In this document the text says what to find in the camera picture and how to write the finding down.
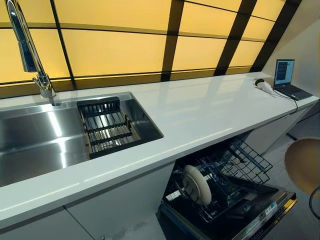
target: sink basin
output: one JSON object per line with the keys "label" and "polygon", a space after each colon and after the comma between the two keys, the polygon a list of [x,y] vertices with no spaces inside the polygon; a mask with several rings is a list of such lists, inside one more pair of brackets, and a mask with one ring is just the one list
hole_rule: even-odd
{"label": "sink basin", "polygon": [[0,111],[0,187],[162,137],[130,92]]}

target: open dishwasher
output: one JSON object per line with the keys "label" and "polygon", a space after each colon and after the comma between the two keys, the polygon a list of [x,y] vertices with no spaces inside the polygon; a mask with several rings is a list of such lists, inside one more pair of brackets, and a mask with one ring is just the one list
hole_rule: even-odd
{"label": "open dishwasher", "polygon": [[[297,198],[265,184],[272,165],[242,139],[234,137],[178,159],[159,216],[166,215],[190,239],[262,239]],[[188,168],[203,176],[208,202],[201,183],[190,181]]]}

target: kitchen counter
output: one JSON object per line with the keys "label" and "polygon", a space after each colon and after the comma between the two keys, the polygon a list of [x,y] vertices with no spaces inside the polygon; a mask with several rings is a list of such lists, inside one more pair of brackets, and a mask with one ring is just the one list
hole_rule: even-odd
{"label": "kitchen counter", "polygon": [[[164,137],[0,187],[0,229],[294,112],[293,100],[254,86],[254,79],[267,77],[254,72],[58,93],[67,101],[132,92]],[[0,111],[45,101],[39,95],[9,98],[1,101]],[[304,108],[316,101],[312,96],[297,104]]]}

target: cabinet door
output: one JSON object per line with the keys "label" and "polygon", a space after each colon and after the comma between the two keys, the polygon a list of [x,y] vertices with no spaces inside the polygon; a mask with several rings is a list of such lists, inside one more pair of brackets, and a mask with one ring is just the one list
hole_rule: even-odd
{"label": "cabinet door", "polygon": [[57,211],[0,230],[0,240],[92,240],[65,209]]}
{"label": "cabinet door", "polygon": [[245,142],[258,154],[264,154],[279,138],[286,134],[311,108],[303,108],[254,129]]}
{"label": "cabinet door", "polygon": [[66,207],[94,239],[119,239],[128,228],[157,212],[173,167],[171,163]]}

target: kitchen faucet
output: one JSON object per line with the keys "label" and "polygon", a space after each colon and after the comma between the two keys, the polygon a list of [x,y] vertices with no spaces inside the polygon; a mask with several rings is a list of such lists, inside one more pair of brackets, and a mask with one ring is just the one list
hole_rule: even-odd
{"label": "kitchen faucet", "polygon": [[4,0],[4,2],[13,31],[18,40],[23,69],[29,73],[37,72],[37,77],[33,77],[32,80],[40,88],[41,96],[50,98],[50,101],[53,101],[56,93],[48,74],[45,73],[44,67],[41,64],[20,4],[17,0]]}

